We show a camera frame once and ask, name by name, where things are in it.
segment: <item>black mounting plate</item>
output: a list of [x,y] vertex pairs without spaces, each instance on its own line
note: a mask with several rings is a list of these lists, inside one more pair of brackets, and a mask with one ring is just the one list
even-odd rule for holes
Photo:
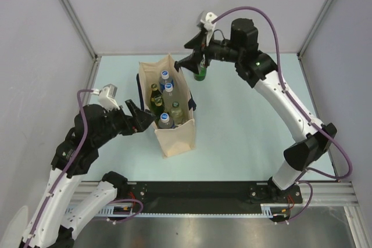
[[[302,203],[297,185],[272,198],[265,181],[128,182],[144,204],[143,213],[155,214],[260,214],[261,204],[287,207],[291,195]],[[137,204],[134,212],[139,210]]]

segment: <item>light blue table surface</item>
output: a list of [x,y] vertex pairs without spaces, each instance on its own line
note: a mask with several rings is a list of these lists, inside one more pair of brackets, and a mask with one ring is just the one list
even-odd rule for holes
[[[138,62],[157,62],[164,55],[104,56],[94,88],[106,84],[118,87],[116,100],[132,99],[140,106],[135,76]],[[185,55],[174,55],[174,60]],[[295,54],[282,54],[284,77],[311,111],[314,111]],[[196,148],[163,158],[152,127],[133,136],[117,136],[99,150],[99,158],[85,176],[99,181],[108,171],[131,181],[248,181],[267,180],[282,164],[283,151],[294,141],[270,104],[240,79],[232,63],[212,61],[206,79],[195,81],[184,70],[197,109]],[[92,96],[91,103],[97,103]],[[313,167],[334,174],[328,154]],[[316,173],[308,180],[325,180]]]

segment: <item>bottle label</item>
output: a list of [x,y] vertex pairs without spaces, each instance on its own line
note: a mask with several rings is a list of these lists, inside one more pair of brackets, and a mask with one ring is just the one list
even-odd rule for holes
[[155,96],[154,98],[151,98],[151,100],[155,102],[155,105],[160,107],[163,104],[163,97],[161,95]]

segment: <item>plastic water bottle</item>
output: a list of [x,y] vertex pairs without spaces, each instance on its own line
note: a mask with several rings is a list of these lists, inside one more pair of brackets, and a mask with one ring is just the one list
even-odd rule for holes
[[164,87],[168,83],[171,83],[172,86],[174,86],[173,78],[171,76],[169,76],[168,71],[164,70],[164,71],[162,71],[162,76],[159,79],[160,92],[164,91]]
[[174,125],[180,126],[185,123],[184,113],[178,102],[173,102],[172,108],[170,109],[170,115],[173,118]]
[[178,102],[179,95],[177,93],[171,83],[164,86],[163,100],[167,112],[170,112],[173,102]]
[[160,129],[173,129],[173,128],[175,128],[173,119],[167,113],[163,113],[160,116],[160,121],[159,121],[158,125],[159,125]]

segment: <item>cable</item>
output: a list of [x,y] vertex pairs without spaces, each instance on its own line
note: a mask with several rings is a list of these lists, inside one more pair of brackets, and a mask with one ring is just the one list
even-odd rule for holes
[[310,184],[309,181],[304,181],[304,180],[298,181],[298,184],[301,184],[301,183],[307,184],[309,186],[309,188],[310,188],[309,200],[307,201],[307,203],[305,204],[305,206],[296,215],[294,215],[293,217],[289,218],[287,221],[279,222],[279,224],[287,224],[287,222],[289,220],[294,220],[294,219],[298,218],[309,207],[309,204],[310,204],[310,202],[313,199],[313,191],[314,191],[313,190],[313,186]]
[[289,202],[292,202],[292,206],[291,206],[291,207],[289,207],[289,209],[288,209],[288,210],[291,210],[292,208],[294,208],[294,207],[295,207],[295,201],[293,200],[293,198],[292,198],[292,196],[291,196],[291,195],[288,195],[287,199],[288,199],[288,206],[290,205],[290,203],[289,203]]
[[129,192],[129,196],[132,198],[132,199],[136,199],[133,192]]
[[83,108],[83,102],[81,101],[81,98],[80,98],[80,95],[83,93],[83,92],[93,92],[92,89],[81,89],[77,92],[77,103],[79,104],[79,110],[80,110],[80,114],[81,114],[81,118],[83,119],[83,124],[84,124],[84,133],[83,133],[83,136],[81,137],[81,140],[80,140],[80,143],[78,144],[76,150],[74,151],[72,157],[70,158],[70,160],[67,162],[66,166],[63,168],[62,172],[60,173],[60,175],[57,177],[56,181],[53,183],[51,189],[49,190],[48,192],[48,196],[45,198],[45,200],[43,201],[40,209],[39,209],[39,212],[37,213],[36,215],[36,218],[35,218],[35,221],[34,221],[34,224],[33,226],[31,227],[31,231],[30,231],[30,234],[31,237],[28,237],[27,238],[27,241],[25,242],[23,248],[28,248],[31,240],[32,240],[32,236],[34,235],[36,229],[37,229],[37,225],[39,224],[40,222],[40,219],[41,219],[41,216],[48,204],[48,201],[49,199],[53,196],[54,194],[54,190],[56,189],[59,181],[63,178],[63,176],[65,175],[65,173],[68,171],[69,167],[72,165],[72,163],[74,162],[75,158],[77,157],[78,153],[80,152],[80,149],[83,147],[83,144],[87,138],[87,134],[88,134],[88,122],[87,122],[87,118],[85,116],[85,113],[84,113],[84,108]]
[[213,35],[215,34],[216,31],[219,31],[219,32],[221,33],[223,40],[226,40],[226,38],[225,38],[225,36],[223,35],[223,32],[222,32],[221,29],[216,29],[216,30],[214,30]]
[[109,204],[112,204],[112,203],[133,203],[133,207],[135,205],[135,203],[139,203],[139,205],[141,206],[141,208],[136,212],[134,213],[133,215],[130,215],[128,217],[126,217],[125,219],[123,220],[120,220],[120,221],[111,221],[110,219],[108,219],[109,222],[112,222],[113,225],[114,224],[120,224],[120,223],[124,223],[124,222],[127,222],[131,219],[133,219],[134,217],[136,217],[139,213],[142,212],[142,210],[144,209],[144,204],[140,201],[140,200],[137,200],[137,199],[123,199],[123,200],[113,200],[112,202],[110,202]]
[[348,172],[345,174],[345,175],[342,175],[342,176],[334,176],[334,175],[331,175],[331,174],[326,174],[325,172],[322,172],[320,170],[317,170],[315,168],[307,168],[307,170],[312,170],[314,172],[317,172],[318,174],[321,174],[321,175],[324,175],[326,177],[329,177],[329,178],[332,178],[332,179],[337,179],[337,180],[340,180],[340,179],[343,179],[343,178],[346,178],[346,177],[349,177],[351,175],[351,173],[353,172],[353,164],[350,160],[350,157],[349,155],[346,153],[346,151],[344,151],[344,149],[341,147],[341,145],[334,139],[332,138],[331,136],[329,136],[326,132],[324,132],[317,124],[313,123],[312,122],[312,119],[307,115],[307,113],[301,108],[300,104],[297,103],[297,101],[293,98],[293,96],[290,94],[290,92],[286,89],[285,87],[285,84],[284,84],[284,79],[283,79],[283,75],[282,75],[282,69],[281,69],[281,63],[280,63],[280,53],[279,53],[279,42],[278,42],[278,35],[277,35],[277,32],[275,30],[275,27],[274,27],[274,24],[273,22],[270,20],[270,18],[260,9],[258,8],[255,8],[255,7],[250,7],[250,6],[242,6],[242,7],[236,7],[236,8],[233,8],[233,9],[230,9],[226,12],[224,12],[223,14],[221,14],[220,16],[216,17],[213,21],[212,21],[212,24],[216,23],[217,21],[219,21],[220,19],[226,17],[227,15],[233,13],[233,12],[236,12],[236,11],[239,11],[239,10],[252,10],[252,11],[255,11],[259,14],[261,14],[266,20],[267,22],[269,23],[270,27],[271,27],[271,30],[273,32],[273,35],[274,35],[274,40],[275,40],[275,49],[276,49],[276,55],[277,55],[277,64],[278,64],[278,76],[279,76],[279,81],[280,81],[280,85],[283,89],[283,91],[285,92],[285,94],[287,95],[288,99],[292,102],[292,104],[300,111],[300,113],[304,116],[304,118],[309,122],[311,123],[311,125],[316,129],[318,130],[318,132],[320,132],[323,136],[325,136],[330,142],[332,142],[336,147],[337,149],[341,152],[341,154],[343,155],[343,157],[345,158],[347,164],[348,164]]

